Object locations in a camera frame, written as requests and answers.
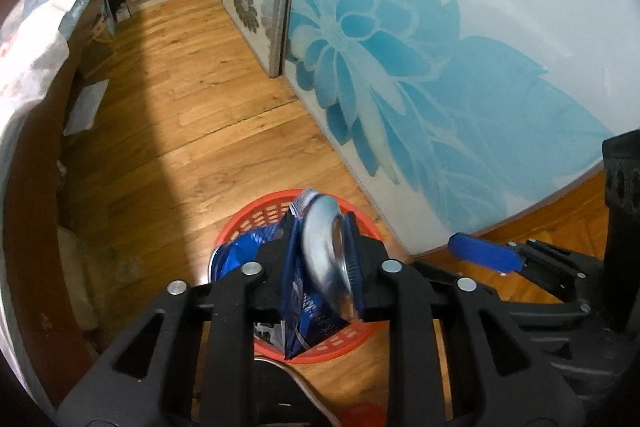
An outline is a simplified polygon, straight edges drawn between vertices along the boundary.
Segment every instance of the silver bolt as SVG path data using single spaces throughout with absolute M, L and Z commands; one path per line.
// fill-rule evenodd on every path
M 167 285 L 166 290 L 171 293 L 171 295 L 180 295 L 187 291 L 187 283 L 180 280 L 172 281 Z
M 473 279 L 469 279 L 469 277 L 458 279 L 458 282 L 456 284 L 458 285 L 458 288 L 460 288 L 463 292 L 472 292 L 473 290 L 478 288 L 476 281 L 474 281 Z
M 395 259 L 387 259 L 383 261 L 382 269 L 387 273 L 398 273 L 402 269 L 402 263 Z
M 242 265 L 242 273 L 245 275 L 256 275 L 262 271 L 262 265 L 251 261 L 250 263 L 244 263 Z

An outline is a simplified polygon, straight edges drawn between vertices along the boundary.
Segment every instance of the red plastic basket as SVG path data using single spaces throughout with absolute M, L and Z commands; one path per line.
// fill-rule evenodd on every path
M 241 208 L 233 215 L 225 225 L 225 228 L 220 232 L 216 240 L 216 246 L 234 240 L 242 232 L 246 232 L 253 227 L 260 227 L 267 223 L 277 223 L 289 209 L 291 201 L 300 194 L 300 190 L 299 188 L 293 188 L 291 190 L 272 192 Z M 334 198 L 340 205 L 340 210 L 343 213 L 353 212 L 355 214 L 360 233 L 382 240 L 375 223 L 367 217 L 363 211 L 348 201 L 337 198 L 336 196 L 334 196 Z M 301 355 L 298 355 L 295 359 L 290 360 L 290 362 L 315 363 L 341 357 L 364 343 L 364 341 L 374 333 L 376 327 L 375 323 L 365 324 L 361 321 L 351 323 L 342 331 L 317 346 L 312 347 L 308 351 L 305 351 Z M 255 339 L 254 346 L 255 350 L 261 355 L 269 357 L 270 359 L 284 361 L 284 355 L 265 341 Z

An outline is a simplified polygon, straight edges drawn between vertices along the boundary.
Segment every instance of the black shoe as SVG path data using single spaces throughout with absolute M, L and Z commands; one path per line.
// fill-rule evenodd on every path
M 275 360 L 255 357 L 254 400 L 262 426 L 340 427 L 306 381 Z

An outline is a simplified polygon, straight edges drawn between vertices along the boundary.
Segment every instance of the red object on floor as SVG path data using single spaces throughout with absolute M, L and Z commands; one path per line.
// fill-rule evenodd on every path
M 386 411 L 379 405 L 354 405 L 340 417 L 342 427 L 385 427 Z
M 280 218 L 286 214 L 287 210 L 289 210 L 291 201 L 300 194 L 300 190 L 300 188 L 292 188 L 290 190 L 272 192 L 241 208 L 231 217 L 225 225 L 225 228 L 222 229 L 218 235 L 216 246 L 234 240 L 242 232 L 246 232 L 253 227 L 261 227 L 268 223 L 277 223 Z M 342 213 L 353 212 L 356 215 L 356 222 L 362 235 L 367 235 L 382 241 L 382 236 L 376 224 L 367 214 L 357 206 L 349 203 L 349 201 L 337 198 L 336 196 L 333 197 L 340 205 L 340 211 Z M 331 338 L 322 341 L 317 346 L 301 353 L 288 362 L 316 363 L 336 359 L 363 344 L 379 326 L 379 323 L 365 324 L 361 321 L 353 322 L 343 330 L 338 331 L 338 333 Z M 256 353 L 273 360 L 284 362 L 284 354 L 265 341 L 255 339 L 254 347 Z

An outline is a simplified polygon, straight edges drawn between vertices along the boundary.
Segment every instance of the floor plank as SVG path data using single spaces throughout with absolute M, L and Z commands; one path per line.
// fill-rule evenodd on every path
M 110 84 L 95 126 L 65 139 L 61 221 L 82 241 L 102 346 L 173 279 L 206 281 L 228 218 L 255 198 L 310 185 L 385 223 L 282 78 L 266 76 L 220 0 L 172 0 L 118 25 Z M 600 175 L 555 203 L 491 231 L 602 256 L 607 211 Z M 390 248 L 401 254 L 398 245 Z M 518 275 L 429 260 L 494 285 L 506 299 L 553 301 Z M 352 353 L 297 366 L 334 409 L 384 405 L 386 327 Z

